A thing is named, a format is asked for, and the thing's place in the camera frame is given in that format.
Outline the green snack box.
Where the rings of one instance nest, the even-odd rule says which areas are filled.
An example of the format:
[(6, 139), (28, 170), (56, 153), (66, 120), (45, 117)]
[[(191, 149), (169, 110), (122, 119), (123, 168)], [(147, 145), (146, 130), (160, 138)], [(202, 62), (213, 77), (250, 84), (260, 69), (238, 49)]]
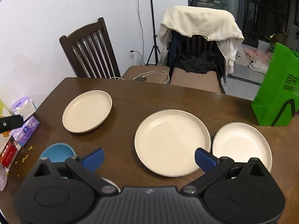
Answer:
[[(0, 115), (1, 118), (12, 116), (12, 112), (10, 109), (4, 104), (2, 100), (0, 100)], [(0, 135), (0, 144), (1, 144), (1, 149), (7, 144), (9, 138), (11, 136), (11, 130), (1, 133)]]

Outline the red small box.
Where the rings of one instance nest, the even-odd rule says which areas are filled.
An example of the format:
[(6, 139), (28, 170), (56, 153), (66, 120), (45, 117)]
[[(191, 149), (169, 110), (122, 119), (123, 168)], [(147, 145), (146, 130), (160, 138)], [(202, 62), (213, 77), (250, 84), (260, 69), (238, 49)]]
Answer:
[(11, 137), (1, 151), (1, 166), (6, 172), (10, 171), (10, 168), (15, 160), (21, 146)]

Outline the white plush toy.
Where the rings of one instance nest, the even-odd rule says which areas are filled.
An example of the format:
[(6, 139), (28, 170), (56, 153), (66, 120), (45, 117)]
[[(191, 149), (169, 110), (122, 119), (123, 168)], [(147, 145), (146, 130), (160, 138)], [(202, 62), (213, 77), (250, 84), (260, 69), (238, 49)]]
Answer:
[(248, 68), (252, 71), (266, 75), (266, 73), (268, 72), (269, 66), (267, 64), (263, 63), (261, 60), (252, 60), (248, 64)]

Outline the wooden chair with clothes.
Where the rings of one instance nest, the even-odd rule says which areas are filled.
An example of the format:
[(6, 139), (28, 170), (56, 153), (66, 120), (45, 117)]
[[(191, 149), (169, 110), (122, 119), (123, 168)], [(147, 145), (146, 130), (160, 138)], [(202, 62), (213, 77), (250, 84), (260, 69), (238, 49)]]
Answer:
[(167, 49), (171, 85), (225, 93), (221, 80), (226, 77), (226, 63), (215, 41), (171, 31)]

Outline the purple tissue pack lower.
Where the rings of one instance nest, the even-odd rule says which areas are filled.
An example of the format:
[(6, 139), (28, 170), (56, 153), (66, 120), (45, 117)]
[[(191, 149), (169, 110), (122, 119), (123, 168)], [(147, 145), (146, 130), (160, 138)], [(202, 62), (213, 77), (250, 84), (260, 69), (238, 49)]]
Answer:
[(40, 122), (34, 116), (31, 116), (24, 122), (21, 128), (14, 131), (12, 135), (14, 141), (21, 147), (24, 147), (39, 125)]

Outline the dark wooden chair left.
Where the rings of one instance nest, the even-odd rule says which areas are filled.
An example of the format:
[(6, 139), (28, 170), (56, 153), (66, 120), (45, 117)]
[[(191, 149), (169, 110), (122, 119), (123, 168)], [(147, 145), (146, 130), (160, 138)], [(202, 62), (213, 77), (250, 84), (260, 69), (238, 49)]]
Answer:
[(147, 83), (168, 84), (167, 66), (130, 66), (121, 75), (112, 49), (104, 18), (85, 25), (60, 39), (62, 49), (77, 77), (136, 80)]

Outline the purple tissue pack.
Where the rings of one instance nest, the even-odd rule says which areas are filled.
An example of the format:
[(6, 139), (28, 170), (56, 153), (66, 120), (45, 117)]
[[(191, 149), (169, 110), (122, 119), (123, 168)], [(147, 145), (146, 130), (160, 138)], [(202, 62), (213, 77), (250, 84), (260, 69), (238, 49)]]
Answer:
[(36, 106), (30, 97), (24, 96), (11, 106), (11, 110), (15, 115), (21, 115), (26, 121), (36, 112)]
[(21, 147), (24, 147), (39, 125), (40, 122), (34, 116), (31, 116), (24, 122), (21, 128), (14, 131), (12, 135), (14, 141)]

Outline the cream plate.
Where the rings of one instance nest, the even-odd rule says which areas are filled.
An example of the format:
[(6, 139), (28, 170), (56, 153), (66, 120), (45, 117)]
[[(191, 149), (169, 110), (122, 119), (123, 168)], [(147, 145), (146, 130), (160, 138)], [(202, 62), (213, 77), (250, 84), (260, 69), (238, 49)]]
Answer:
[(233, 122), (224, 125), (213, 139), (212, 154), (218, 158), (230, 157), (242, 163), (256, 157), (268, 171), (272, 169), (272, 151), (267, 140), (249, 124)]
[(62, 123), (71, 133), (87, 133), (99, 127), (112, 109), (111, 96), (101, 90), (92, 90), (74, 98), (65, 108)]
[(211, 137), (205, 124), (193, 114), (168, 109), (143, 120), (135, 133), (134, 147), (149, 170), (177, 178), (199, 169), (195, 151), (203, 148), (209, 152)]

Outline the blue bowl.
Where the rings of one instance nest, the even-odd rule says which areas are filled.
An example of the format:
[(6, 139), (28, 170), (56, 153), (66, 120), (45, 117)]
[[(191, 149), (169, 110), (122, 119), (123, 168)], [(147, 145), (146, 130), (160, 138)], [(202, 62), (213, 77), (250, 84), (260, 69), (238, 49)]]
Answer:
[[(46, 148), (40, 155), (39, 159), (49, 159), (52, 163), (64, 162), (69, 157), (75, 156), (76, 153), (73, 148), (65, 143), (56, 143)], [(40, 164), (34, 176), (46, 176), (50, 175), (51, 170), (47, 164)]]

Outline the studio light on tripod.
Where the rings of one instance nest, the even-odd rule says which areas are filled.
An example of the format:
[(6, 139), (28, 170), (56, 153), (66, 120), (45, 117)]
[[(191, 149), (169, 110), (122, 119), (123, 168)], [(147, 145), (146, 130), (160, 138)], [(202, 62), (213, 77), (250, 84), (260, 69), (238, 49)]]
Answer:
[(150, 1), (150, 12), (151, 12), (151, 19), (152, 19), (152, 37), (153, 37), (153, 46), (152, 46), (152, 50), (149, 54), (149, 57), (147, 59), (147, 63), (145, 64), (146, 66), (149, 65), (150, 59), (152, 57), (152, 53), (154, 53), (155, 55), (155, 65), (157, 66), (159, 63), (159, 55), (161, 54), (159, 47), (157, 45), (157, 33), (156, 33), (156, 26), (155, 26), (155, 15), (154, 15), (154, 4), (153, 4), (153, 0), (149, 0)]

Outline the green paper shopping bag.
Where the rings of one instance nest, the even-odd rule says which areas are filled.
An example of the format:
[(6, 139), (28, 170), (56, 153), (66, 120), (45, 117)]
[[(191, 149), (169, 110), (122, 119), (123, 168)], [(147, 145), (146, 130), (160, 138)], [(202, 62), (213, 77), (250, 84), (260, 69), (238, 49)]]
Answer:
[(287, 126), (298, 112), (298, 52), (277, 43), (251, 107), (260, 126)]

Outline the purple fuzzy vase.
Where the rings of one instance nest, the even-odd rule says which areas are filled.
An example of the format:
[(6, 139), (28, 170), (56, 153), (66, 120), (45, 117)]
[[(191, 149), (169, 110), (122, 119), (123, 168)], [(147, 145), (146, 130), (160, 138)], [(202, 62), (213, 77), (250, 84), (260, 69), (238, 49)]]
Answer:
[(2, 192), (8, 181), (8, 173), (3, 166), (0, 165), (0, 191)]

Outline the cream sweater on chair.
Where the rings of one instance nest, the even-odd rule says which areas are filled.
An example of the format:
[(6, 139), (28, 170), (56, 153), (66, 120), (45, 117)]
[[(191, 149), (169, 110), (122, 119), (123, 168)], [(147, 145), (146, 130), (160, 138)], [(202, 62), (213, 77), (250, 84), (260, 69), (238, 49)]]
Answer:
[(236, 54), (244, 37), (230, 12), (191, 6), (168, 8), (158, 31), (158, 39), (162, 45), (159, 65), (166, 64), (167, 44), (171, 41), (171, 31), (188, 38), (199, 35), (206, 41), (215, 41), (224, 57), (225, 74), (234, 72)]

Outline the black garment on chair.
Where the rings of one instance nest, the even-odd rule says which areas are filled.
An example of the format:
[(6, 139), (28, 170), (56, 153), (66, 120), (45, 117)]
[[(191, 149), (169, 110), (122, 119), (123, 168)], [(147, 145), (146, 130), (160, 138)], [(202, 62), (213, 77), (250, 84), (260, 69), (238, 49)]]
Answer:
[(179, 54), (176, 67), (199, 74), (217, 71), (217, 55), (212, 51), (204, 51), (199, 57)]

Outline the purple tissue pack upper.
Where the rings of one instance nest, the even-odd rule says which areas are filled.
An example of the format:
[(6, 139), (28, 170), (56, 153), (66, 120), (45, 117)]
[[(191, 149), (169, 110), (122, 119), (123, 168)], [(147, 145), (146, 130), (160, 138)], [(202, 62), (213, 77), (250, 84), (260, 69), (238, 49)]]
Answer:
[(15, 115), (21, 115), (26, 121), (36, 112), (36, 106), (30, 97), (24, 96), (11, 106), (11, 110)]

